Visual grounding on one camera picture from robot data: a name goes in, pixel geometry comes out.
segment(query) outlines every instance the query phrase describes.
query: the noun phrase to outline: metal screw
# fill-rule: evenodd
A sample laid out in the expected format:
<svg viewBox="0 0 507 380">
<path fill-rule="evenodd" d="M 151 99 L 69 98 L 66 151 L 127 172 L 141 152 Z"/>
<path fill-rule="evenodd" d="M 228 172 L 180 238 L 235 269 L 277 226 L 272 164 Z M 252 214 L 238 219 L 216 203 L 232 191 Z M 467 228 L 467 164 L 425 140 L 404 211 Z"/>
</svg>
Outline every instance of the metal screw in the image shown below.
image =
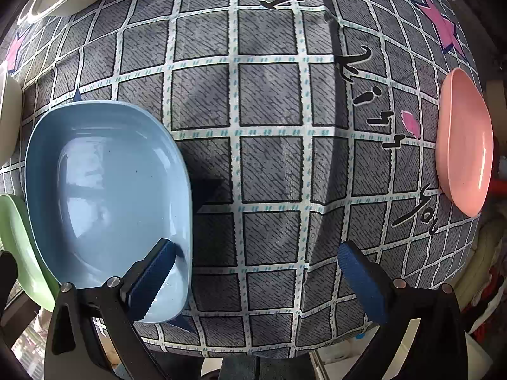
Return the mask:
<svg viewBox="0 0 507 380">
<path fill-rule="evenodd" d="M 116 287 L 118 284 L 120 284 L 120 278 L 119 277 L 110 277 L 107 281 L 108 287 Z"/>
<path fill-rule="evenodd" d="M 397 289 L 404 289 L 406 286 L 407 286 L 407 282 L 403 279 L 394 279 L 392 281 L 392 284 L 397 288 Z"/>
<path fill-rule="evenodd" d="M 451 294 L 452 293 L 452 286 L 450 284 L 443 283 L 442 286 L 440 286 L 440 288 L 442 288 L 442 291 L 444 293 L 447 293 L 447 294 Z"/>
<path fill-rule="evenodd" d="M 63 283 L 62 286 L 60 287 L 60 291 L 62 293 L 67 293 L 67 291 L 69 291 L 70 289 L 72 289 L 72 283 Z"/>
</svg>

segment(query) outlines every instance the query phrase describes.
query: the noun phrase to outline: green plastic dish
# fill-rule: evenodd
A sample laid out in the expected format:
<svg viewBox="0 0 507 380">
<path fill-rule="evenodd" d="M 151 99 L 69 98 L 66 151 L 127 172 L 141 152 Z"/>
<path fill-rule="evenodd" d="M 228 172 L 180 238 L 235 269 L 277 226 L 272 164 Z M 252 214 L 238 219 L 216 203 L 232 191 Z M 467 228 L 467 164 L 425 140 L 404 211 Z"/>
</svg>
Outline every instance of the green plastic dish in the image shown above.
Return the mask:
<svg viewBox="0 0 507 380">
<path fill-rule="evenodd" d="M 0 240 L 16 259 L 18 281 L 25 293 L 52 312 L 59 285 L 37 250 L 26 204 L 16 195 L 0 194 Z"/>
</svg>

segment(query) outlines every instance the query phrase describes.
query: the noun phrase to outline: pink plastic dish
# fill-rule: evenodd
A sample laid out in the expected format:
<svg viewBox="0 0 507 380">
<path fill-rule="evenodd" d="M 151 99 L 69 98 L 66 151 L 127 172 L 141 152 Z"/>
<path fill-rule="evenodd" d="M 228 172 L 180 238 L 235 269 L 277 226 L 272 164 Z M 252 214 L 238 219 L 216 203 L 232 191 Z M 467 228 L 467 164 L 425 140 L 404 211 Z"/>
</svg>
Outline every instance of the pink plastic dish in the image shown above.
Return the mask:
<svg viewBox="0 0 507 380">
<path fill-rule="evenodd" d="M 436 163 L 445 195 L 467 216 L 476 216 L 491 177 L 493 128 L 481 93 L 460 68 L 445 77 L 440 91 Z"/>
</svg>

